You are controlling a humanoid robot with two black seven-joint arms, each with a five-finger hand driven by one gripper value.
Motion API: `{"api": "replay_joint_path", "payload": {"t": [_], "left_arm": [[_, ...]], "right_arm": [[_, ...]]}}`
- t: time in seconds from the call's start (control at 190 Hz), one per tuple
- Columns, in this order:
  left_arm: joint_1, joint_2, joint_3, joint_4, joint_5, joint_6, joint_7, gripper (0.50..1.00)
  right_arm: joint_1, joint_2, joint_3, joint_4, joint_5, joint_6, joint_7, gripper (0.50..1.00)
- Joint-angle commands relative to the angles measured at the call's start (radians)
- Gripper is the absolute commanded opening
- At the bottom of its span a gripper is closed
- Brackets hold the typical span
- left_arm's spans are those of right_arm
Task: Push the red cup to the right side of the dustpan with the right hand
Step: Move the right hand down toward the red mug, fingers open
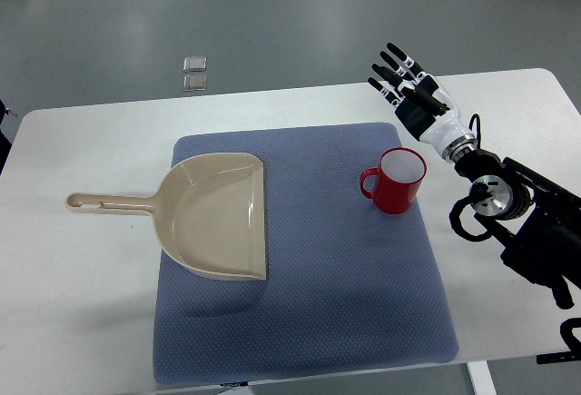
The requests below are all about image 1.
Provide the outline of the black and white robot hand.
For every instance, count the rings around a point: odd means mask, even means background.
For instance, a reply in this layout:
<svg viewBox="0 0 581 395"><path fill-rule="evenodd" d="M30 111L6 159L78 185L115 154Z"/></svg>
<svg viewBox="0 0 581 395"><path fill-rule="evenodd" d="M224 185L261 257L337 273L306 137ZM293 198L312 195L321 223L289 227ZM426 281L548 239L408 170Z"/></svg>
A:
<svg viewBox="0 0 581 395"><path fill-rule="evenodd" d="M478 137L461 122L458 105L415 59L393 43L380 52L382 64L374 64L379 77L368 83L392 106L398 120L417 141L431 145L440 157L455 163L478 147Z"/></svg>

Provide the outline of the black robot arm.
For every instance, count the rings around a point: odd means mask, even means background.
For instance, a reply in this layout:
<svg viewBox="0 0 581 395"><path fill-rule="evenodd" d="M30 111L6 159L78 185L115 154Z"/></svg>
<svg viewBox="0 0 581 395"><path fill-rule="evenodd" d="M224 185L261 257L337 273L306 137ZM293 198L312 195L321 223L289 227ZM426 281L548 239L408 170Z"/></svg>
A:
<svg viewBox="0 0 581 395"><path fill-rule="evenodd" d="M567 285L580 285L580 198L522 163L481 149L478 114L469 127L476 130L476 148L460 154L455 170L471 187L451 209L452 230L469 242L496 239L507 267L550 289L559 308L571 309Z"/></svg>

